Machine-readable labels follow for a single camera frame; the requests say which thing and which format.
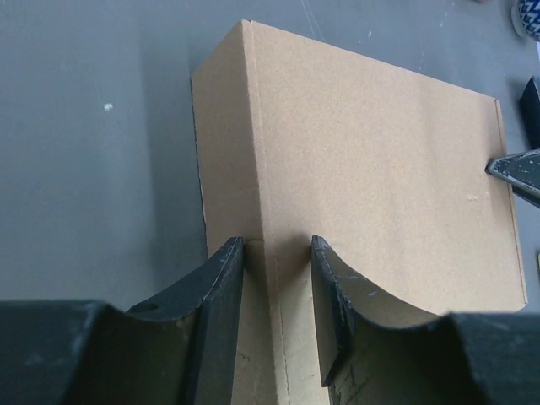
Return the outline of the brown cardboard box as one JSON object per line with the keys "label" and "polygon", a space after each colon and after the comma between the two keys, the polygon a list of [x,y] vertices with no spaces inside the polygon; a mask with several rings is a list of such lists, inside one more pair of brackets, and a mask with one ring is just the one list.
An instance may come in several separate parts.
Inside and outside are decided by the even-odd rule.
{"label": "brown cardboard box", "polygon": [[326,404],[310,247],[419,309],[516,312],[527,287],[487,95],[252,20],[192,75],[208,252],[245,241],[232,401]]}

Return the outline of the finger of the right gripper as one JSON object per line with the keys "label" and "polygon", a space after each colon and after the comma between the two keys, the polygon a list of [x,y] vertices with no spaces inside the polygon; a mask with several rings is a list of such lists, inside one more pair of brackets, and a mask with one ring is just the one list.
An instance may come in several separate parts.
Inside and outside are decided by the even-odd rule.
{"label": "finger of the right gripper", "polygon": [[538,76],[532,76],[527,82],[519,99],[519,107],[528,142],[539,143],[540,100]]}

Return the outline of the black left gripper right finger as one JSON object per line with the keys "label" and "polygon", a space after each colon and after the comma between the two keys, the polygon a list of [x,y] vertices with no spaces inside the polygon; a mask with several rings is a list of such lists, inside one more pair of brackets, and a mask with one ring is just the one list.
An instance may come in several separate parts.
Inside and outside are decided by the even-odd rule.
{"label": "black left gripper right finger", "polygon": [[353,270],[320,236],[311,241],[311,280],[331,403],[538,403],[537,314],[438,316]]}

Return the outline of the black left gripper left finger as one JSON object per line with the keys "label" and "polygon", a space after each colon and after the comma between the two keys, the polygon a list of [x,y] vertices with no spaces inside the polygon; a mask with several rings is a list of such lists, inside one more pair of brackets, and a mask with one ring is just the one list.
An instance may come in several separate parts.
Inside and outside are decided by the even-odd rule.
{"label": "black left gripper left finger", "polygon": [[127,311],[102,300],[3,301],[2,403],[230,403],[243,247],[227,240]]}

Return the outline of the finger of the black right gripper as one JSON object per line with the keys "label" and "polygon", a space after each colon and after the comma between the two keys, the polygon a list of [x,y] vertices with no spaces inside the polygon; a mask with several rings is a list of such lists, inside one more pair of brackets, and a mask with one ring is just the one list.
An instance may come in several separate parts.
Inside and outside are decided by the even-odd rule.
{"label": "finger of the black right gripper", "polygon": [[527,201],[539,200],[539,150],[492,159],[485,171],[509,183],[518,196]]}

